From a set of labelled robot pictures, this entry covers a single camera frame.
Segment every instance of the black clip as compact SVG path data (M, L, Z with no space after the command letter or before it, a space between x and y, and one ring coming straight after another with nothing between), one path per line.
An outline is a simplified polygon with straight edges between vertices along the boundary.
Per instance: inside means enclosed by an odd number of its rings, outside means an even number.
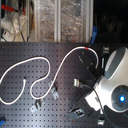
M84 116L84 110L81 108L73 109L68 113L70 120L78 119Z

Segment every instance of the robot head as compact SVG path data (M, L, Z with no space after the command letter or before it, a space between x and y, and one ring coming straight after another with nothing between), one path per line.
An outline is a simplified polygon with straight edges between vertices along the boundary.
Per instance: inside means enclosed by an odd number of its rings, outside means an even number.
M108 106L115 112L128 110L128 49L122 47L114 51L105 67L105 75L95 84L102 107ZM96 94L91 92L85 97L96 111L100 109Z

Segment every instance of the small metal bracket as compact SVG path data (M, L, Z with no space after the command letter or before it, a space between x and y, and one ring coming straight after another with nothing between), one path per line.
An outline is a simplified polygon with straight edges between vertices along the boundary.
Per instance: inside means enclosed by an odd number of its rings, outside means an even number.
M99 117L98 117L98 122L97 122L98 125L104 125L105 124L105 119L104 119L104 115L103 114L100 114Z
M44 105L44 104L45 104L44 99L37 100L36 103L30 108L30 111L31 111L32 113L35 113L35 112L38 111L38 110L42 107L42 105Z
M98 119L98 125L104 125L105 124L105 120L103 118L99 118Z
M81 108L73 109L71 112L68 113L70 120L78 119L84 116L84 110Z
M52 80L48 83L49 87L51 86L52 84ZM59 98L59 94L57 92L57 88L53 85L52 89L51 89L51 93L54 97L55 100L57 100Z

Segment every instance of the black pegboard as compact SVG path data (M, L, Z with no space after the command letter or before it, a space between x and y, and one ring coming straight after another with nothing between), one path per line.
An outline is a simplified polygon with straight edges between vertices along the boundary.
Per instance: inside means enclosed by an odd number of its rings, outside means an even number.
M35 56L44 56L50 60L51 73L50 76L34 86L33 93L36 96L43 95L48 89L48 82L53 79L60 62L63 57L72 48L76 46L88 46L86 44L54 44L54 43L1 43L0 44L0 76L11 65ZM100 58L103 45L93 45ZM110 50L123 45L111 45ZM77 50L72 53L65 61L56 79L58 87L59 99L54 100L51 93L45 98L45 105L36 113L30 112L30 107L35 103L29 93L30 85L36 79L43 77L48 70L48 65L45 61L36 60L28 62L14 68L4 78L0 86L0 96L5 101L15 99L22 89L23 78L27 78L25 91L21 98L11 106L5 106L0 103L0 116L6 118L6 123L3 128L96 128L97 117L99 112L94 112L89 118L83 117L79 120L70 121L67 112L79 107L76 100L83 94L82 89L73 87L73 79L79 78L82 80L93 79L85 66L80 62L79 56L85 56L87 65L91 62L95 64L95 56L86 50ZM86 113L92 109L85 101L81 103ZM116 124L128 126L127 118L122 114L116 114L106 108L107 115ZM112 128L108 122L104 128Z

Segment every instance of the wire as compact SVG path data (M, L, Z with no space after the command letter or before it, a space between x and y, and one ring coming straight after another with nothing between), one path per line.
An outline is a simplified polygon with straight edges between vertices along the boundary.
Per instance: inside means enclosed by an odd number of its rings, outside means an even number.
M3 37L1 37L1 39L3 39L5 42L8 42L6 39L4 39Z
M22 31L20 33L21 33L21 36L22 36L23 41L25 42L25 39L24 39L24 36L23 36Z
M94 52L94 50L92 50L91 48L87 48L87 47L83 47L83 46L81 46L81 47L76 47L76 48L72 49L72 50L71 50L70 52L68 52L68 53L66 54L66 56L63 58L63 60L62 60L62 62L61 62L61 64L60 64L60 66L59 66L59 68L58 68L58 70L57 70L57 72L56 72L56 74L55 74L55 76L54 76L54 79L53 79L53 81L52 81L51 86L49 87L48 91L47 91L43 96L41 96L41 97L35 97L35 96L32 94L32 88L33 88L33 86L34 86L37 82L39 82L38 80L35 81L35 82L31 85L30 94L31 94L32 98L34 98L34 99L36 99L36 100L39 100L39 99L45 98L45 97L48 95L48 93L50 92L50 90L51 90L51 88L52 88L52 86L53 86L53 84L54 84L54 82L55 82L55 80L56 80L56 77L57 77L57 75L58 75L58 73L59 73L59 71L60 71L60 69L61 69L61 67L62 67L62 65L63 65L63 63L64 63L64 61L66 60L66 58L67 58L72 52L74 52L75 50L78 50L78 49L86 49L86 50L90 50L90 51ZM96 58L97 58L97 65L98 65L98 63L99 63L98 55L97 55L96 52L94 52L94 54L96 55Z
M128 118L128 115L126 113L123 113L123 115Z
M12 101L12 102L10 102L10 103L7 103L7 102L3 101L3 100L1 99L1 97L0 97L0 101L1 101L3 104L5 104L5 105L12 105L12 104L14 104L17 100L19 100L19 98L20 98L21 95L23 94L24 88L25 88L25 84L26 84L26 79L24 78L24 79L23 79L23 88L22 88L22 90L21 90L21 93L19 94L19 96L18 96L14 101Z
M13 41L12 41L12 42L14 42L14 41L15 41L15 39L16 39L16 36L14 36L14 39L13 39Z
M95 94L96 94L96 96L97 96L97 98L98 98L99 104L100 104L100 108L101 108L101 110L102 110L102 112L103 112L105 118L108 120L108 122L109 122L113 127L116 127L116 128L117 128L117 127L118 127L118 128L124 128L124 127L121 127L121 126L118 126L118 125L114 124L114 123L108 118L108 116L106 115L105 110L104 110L103 107L102 107L102 104L101 104L99 95L98 95L98 93L96 92L96 90L95 90L94 88L91 88L91 87L88 86L88 85L85 85L85 87L87 87L87 88L89 88L89 89L91 89L92 91L95 92Z
M74 52L74 51L76 51L76 50L78 50L78 49L86 49L86 50L92 51L92 52L96 55L96 58L97 58L97 65L98 65L98 63L99 63L98 55L97 55L97 53L96 53L94 50L92 50L91 48L87 48L87 47L81 46L81 47L76 47L76 48L72 49L72 50L71 50L70 52L68 52L68 53L65 55L65 57L63 58L63 60L62 60L62 62L61 62L61 64L60 64L60 66L59 66L59 68L58 68L58 70L57 70L57 72L56 72L56 74L55 74L55 76L54 76L54 79L53 79L53 81L52 81L51 86L49 87L48 91L47 91L43 96L35 97L35 96L32 94L32 89L33 89L33 86L34 86L37 82L40 82L40 81L46 79L46 78L49 76L49 74L50 74L51 65L50 65L49 60L48 60L47 58L45 58L45 57L33 57L33 58L30 58L30 59L27 59L27 60L24 60L24 61L21 61L21 62L19 62L19 63L16 63L16 64L12 65L12 66L11 66L10 68L8 68L8 69L4 72L4 74L2 75L2 77L1 77L1 79L0 79L0 84L2 83L2 81L3 81L4 77L5 77L5 75L6 75L10 70L12 70L14 67L16 67L16 66L18 66L18 65L21 65L21 64L24 64L24 63L27 63L27 62L32 61L32 60L43 59L43 60L45 60L45 61L48 63L48 67L49 67L49 68L48 68L48 72L47 72L47 74L45 75L45 77L40 78L40 79L34 81L34 82L32 83L32 85L31 85L31 87L30 87L30 95L32 96L32 98L34 98L34 99L42 99L42 98L46 97L46 96L48 95L48 93L50 92L50 90L51 90L51 88L52 88L52 86L53 86L53 84L54 84L54 82L55 82L55 80L56 80L56 77L57 77L57 75L58 75L58 73L59 73L59 71L60 71L60 69L61 69L61 67L62 67L62 65L63 65L63 63L64 63L64 61L66 60L66 58L67 58L72 52ZM3 104L5 104L5 105L14 104L14 103L20 98L20 96L22 95L22 93L23 93L23 91L24 91L24 88L25 88L25 83L26 83L26 82L23 83L23 88L22 88L22 91L21 91L20 95L19 95L14 101L12 101L12 102L10 102L10 103L7 103L7 102L4 102L1 98L0 98L0 101L1 101Z
M47 77L49 76L50 70L51 70L51 66L50 66L49 60L48 60L47 58L45 58L45 57L33 57L33 58L30 58L30 59L21 61L21 62L19 62L19 63L17 63L17 64L14 64L14 65L11 66L9 69L7 69L7 70L4 72L4 74L2 75L1 79L0 79L0 84L2 83L2 81L3 81L4 77L5 77L5 75L6 75L10 70L12 70L14 67L16 67L16 66L18 66L18 65L21 65L21 64L24 64L24 63L27 63L27 62L29 62L29 61L38 60L38 59L45 60L45 61L48 63L48 66L49 66L49 70L48 70L47 75L46 75L45 77L43 77L43 78L38 79L38 81L41 81L41 80L47 78ZM10 103L7 103L7 102L4 102L1 98L0 98L0 101L1 101L3 104L5 104L5 105L12 105L12 104L14 104L14 103L21 97L21 95L22 95L22 93L23 93L23 91L24 91L26 81L25 81L25 79L24 79L23 81L24 81L24 83L23 83L22 91L21 91L20 95L19 95L14 101L12 101L12 102L10 102Z

